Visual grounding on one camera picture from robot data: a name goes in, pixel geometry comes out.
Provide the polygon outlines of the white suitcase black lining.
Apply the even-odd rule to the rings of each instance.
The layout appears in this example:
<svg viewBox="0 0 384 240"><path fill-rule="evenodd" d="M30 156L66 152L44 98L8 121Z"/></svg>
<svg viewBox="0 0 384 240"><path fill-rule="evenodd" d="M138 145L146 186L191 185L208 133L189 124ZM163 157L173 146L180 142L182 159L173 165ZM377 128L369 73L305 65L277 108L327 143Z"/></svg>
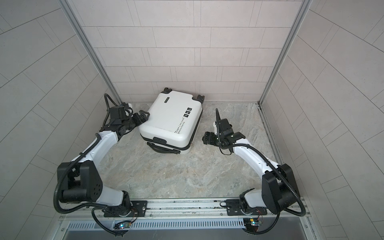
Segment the white suitcase black lining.
<svg viewBox="0 0 384 240"><path fill-rule="evenodd" d="M187 154L202 117L204 100L202 95L195 98L164 88L149 109L149 119L139 126L141 137L157 153Z"/></svg>

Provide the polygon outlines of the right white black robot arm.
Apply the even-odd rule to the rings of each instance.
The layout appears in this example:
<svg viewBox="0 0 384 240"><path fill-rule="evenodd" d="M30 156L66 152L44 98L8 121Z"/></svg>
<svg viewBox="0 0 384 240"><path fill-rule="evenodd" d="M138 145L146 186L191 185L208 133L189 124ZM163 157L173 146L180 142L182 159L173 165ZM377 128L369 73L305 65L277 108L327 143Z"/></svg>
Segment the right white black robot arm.
<svg viewBox="0 0 384 240"><path fill-rule="evenodd" d="M260 177L260 190L251 189L240 194L240 209L247 215L257 208L266 208L277 215L282 211L295 216L305 216L306 209L301 200L292 168L271 161L257 150L240 132L234 132L227 119L222 119L216 109L214 132L206 132L202 140L205 145L229 150L242 158Z"/></svg>

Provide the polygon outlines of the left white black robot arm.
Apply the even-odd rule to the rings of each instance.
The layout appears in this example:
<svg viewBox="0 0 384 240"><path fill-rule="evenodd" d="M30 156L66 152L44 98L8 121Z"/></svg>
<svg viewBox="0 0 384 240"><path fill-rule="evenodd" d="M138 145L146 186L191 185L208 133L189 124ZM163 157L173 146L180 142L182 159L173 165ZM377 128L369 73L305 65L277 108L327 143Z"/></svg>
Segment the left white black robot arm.
<svg viewBox="0 0 384 240"><path fill-rule="evenodd" d="M110 107L95 140L71 162L57 168L53 204L60 214L84 207L98 207L111 215L127 216L132 210L129 194L103 185L98 165L124 135L149 119L150 113L134 113L129 104Z"/></svg>

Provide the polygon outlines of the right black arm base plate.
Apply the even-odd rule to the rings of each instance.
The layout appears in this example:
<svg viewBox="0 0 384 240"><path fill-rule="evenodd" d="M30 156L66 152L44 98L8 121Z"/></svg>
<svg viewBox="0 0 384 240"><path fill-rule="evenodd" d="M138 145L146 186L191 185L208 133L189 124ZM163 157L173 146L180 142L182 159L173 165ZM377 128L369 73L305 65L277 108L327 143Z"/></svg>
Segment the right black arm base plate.
<svg viewBox="0 0 384 240"><path fill-rule="evenodd" d="M226 209L228 216L266 216L268 214L266 208L247 208L239 199L224 200L220 206Z"/></svg>

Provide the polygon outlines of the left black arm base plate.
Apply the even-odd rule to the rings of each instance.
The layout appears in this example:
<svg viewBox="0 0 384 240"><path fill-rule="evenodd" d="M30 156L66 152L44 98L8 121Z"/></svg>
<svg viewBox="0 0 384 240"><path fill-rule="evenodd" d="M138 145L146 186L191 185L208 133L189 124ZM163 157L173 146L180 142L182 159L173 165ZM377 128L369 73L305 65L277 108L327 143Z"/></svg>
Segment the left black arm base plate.
<svg viewBox="0 0 384 240"><path fill-rule="evenodd" d="M144 217L147 201L130 201L128 206L120 205L103 209L105 218Z"/></svg>

